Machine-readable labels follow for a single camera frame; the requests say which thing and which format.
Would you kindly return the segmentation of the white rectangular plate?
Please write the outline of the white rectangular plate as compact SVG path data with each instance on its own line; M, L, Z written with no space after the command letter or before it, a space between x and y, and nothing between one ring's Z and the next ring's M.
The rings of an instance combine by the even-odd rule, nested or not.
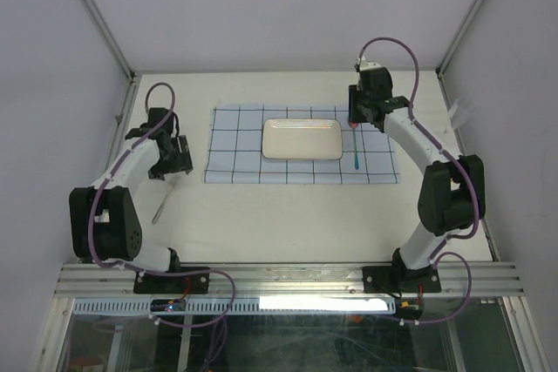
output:
M262 129L266 159L336 160L343 155L342 129L335 119L271 118Z

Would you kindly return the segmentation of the silver fork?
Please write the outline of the silver fork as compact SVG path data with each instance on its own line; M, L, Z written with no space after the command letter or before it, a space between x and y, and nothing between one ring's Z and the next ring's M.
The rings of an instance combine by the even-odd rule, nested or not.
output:
M175 176L172 177L168 182L167 182L167 189L166 189L166 193L159 205L159 207L157 208L157 211L155 213L155 215L152 218L152 224L155 225L161 216L162 211L164 210L164 207L167 203L167 200L171 194L171 192L174 190L174 188L178 185L178 183L180 182L180 177L179 176Z

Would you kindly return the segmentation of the spoon with blue handle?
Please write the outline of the spoon with blue handle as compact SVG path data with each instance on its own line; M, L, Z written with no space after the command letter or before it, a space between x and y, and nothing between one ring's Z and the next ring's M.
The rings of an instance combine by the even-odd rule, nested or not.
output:
M357 128L358 123L349 121L349 127L352 131L352 138L353 138L353 152L354 152L354 167L356 170L359 169L359 159L358 159L358 146L357 146Z

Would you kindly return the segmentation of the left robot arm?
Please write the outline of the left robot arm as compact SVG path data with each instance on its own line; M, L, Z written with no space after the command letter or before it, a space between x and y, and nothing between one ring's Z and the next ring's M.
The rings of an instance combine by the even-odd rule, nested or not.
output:
M75 255L103 267L130 267L153 272L153 283L173 292L182 283L175 250L143 237L133 197L146 180L193 170L187 137L180 134L175 112L155 107L147 122L125 136L124 149L90 186L76 187L69 195L71 239Z

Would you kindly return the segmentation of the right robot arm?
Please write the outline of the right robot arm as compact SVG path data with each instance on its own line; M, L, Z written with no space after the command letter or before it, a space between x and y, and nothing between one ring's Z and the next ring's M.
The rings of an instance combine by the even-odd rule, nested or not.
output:
M419 224L393 255L391 284L409 291L421 280L444 244L477 228L486 211L482 160L446 147L411 115L411 102L392 93L390 72L377 63L357 68L349 86L349 121L369 123L394 140L423 175L418 196Z

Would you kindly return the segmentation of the blue checkered cloth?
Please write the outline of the blue checkered cloth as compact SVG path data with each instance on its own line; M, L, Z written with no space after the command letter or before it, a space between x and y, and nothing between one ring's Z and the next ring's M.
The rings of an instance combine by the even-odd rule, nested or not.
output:
M337 120L343 155L336 160L266 159L262 129L271 118ZM222 104L212 110L208 184L360 185L397 184L401 180L395 142L372 125L357 128L359 169L354 167L352 131L345 105Z

